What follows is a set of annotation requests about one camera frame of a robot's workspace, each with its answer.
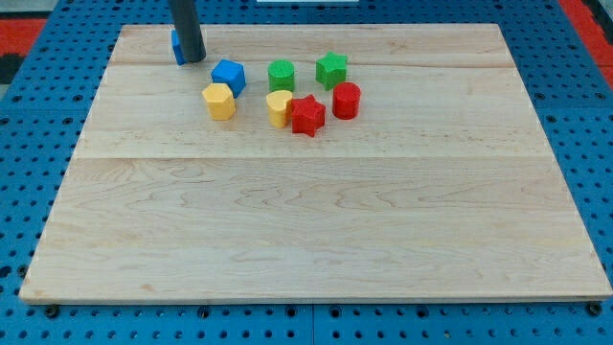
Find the blue perforated surface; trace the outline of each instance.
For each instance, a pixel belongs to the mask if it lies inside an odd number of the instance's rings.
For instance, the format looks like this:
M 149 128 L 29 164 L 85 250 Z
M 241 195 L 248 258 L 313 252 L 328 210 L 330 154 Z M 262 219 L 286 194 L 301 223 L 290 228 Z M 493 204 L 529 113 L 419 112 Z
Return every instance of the blue perforated surface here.
M 196 3 L 203 23 L 500 24 L 611 278 L 613 94 L 556 1 L 361 0 L 349 8 Z M 57 315 L 24 305 L 16 296 L 21 273 L 121 26 L 135 23 L 170 23 L 166 2 L 61 0 L 0 104 L 0 343 L 611 343 L 611 301 L 602 307 L 61 306 Z

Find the toy block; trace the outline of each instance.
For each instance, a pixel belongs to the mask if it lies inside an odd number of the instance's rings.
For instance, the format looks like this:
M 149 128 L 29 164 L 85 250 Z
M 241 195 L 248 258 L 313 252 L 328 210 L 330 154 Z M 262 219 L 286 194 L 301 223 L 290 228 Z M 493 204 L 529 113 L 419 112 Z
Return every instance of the toy block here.
M 234 98 L 245 88 L 245 70 L 240 63 L 222 59 L 211 71 L 213 82 L 223 82 L 230 86 Z
M 332 114 L 341 120 L 357 116 L 362 91 L 352 82 L 341 82 L 332 91 Z
M 326 106 L 318 103 L 313 95 L 291 101 L 291 131 L 310 137 L 326 123 Z
M 232 90 L 225 83 L 210 84 L 202 91 L 202 97 L 213 120 L 228 120 L 237 112 Z
M 278 90 L 294 91 L 294 64 L 288 60 L 272 61 L 268 65 L 268 85 L 270 92 Z
M 328 52 L 317 60 L 315 79 L 324 85 L 326 91 L 347 78 L 347 56 Z
M 181 51 L 181 43 L 179 43 L 179 35 L 175 30 L 170 32 L 170 44 L 172 45 L 172 51 L 174 52 L 174 59 L 179 66 L 185 64 L 185 58 L 183 57 L 183 51 Z
M 293 96 L 290 91 L 279 90 L 271 92 L 266 96 L 268 104 L 268 121 L 276 128 L 287 126 L 291 117 L 291 100 Z

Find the red star-shaped block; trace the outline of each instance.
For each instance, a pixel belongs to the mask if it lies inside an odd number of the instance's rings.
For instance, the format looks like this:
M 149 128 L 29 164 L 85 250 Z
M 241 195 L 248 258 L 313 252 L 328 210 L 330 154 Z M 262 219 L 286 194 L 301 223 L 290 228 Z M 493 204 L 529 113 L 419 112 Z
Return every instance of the red star-shaped block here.
M 318 103 L 313 95 L 303 99 L 293 99 L 291 105 L 292 133 L 303 133 L 314 137 L 317 128 L 326 123 L 326 106 Z

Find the yellow block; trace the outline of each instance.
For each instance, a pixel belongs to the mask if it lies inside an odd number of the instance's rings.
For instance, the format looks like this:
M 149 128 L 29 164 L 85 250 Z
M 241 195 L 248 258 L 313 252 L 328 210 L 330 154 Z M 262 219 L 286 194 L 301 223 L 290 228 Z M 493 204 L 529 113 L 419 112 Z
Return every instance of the yellow block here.
M 237 112 L 232 90 L 221 82 L 214 82 L 202 91 L 202 97 L 213 120 L 228 120 Z
M 266 95 L 266 103 L 268 104 L 268 121 L 270 125 L 276 128 L 287 126 L 287 122 L 291 117 L 291 99 L 293 95 L 291 91 L 279 90 Z

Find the blue cube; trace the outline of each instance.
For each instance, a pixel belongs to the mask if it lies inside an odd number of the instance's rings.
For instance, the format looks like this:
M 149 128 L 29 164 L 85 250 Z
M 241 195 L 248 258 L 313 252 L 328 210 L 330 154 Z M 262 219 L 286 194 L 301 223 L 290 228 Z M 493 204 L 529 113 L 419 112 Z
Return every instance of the blue cube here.
M 247 84 L 245 80 L 245 70 L 240 63 L 227 59 L 222 59 L 211 71 L 213 82 L 223 82 L 230 86 L 234 98 L 240 95 L 242 89 Z
M 172 50 L 174 51 L 174 59 L 179 66 L 185 64 L 185 58 L 183 57 L 183 51 L 181 50 L 181 43 L 179 43 L 179 35 L 175 30 L 170 33 L 170 41 L 172 43 Z

